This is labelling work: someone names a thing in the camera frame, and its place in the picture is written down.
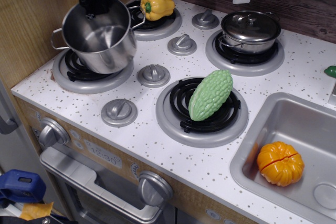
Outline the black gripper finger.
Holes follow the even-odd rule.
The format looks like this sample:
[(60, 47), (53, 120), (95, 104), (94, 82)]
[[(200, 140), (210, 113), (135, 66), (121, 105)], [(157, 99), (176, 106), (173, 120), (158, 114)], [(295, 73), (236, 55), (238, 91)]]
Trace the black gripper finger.
[(80, 0), (80, 5), (85, 9), (87, 19), (94, 19), (109, 11), (107, 0)]

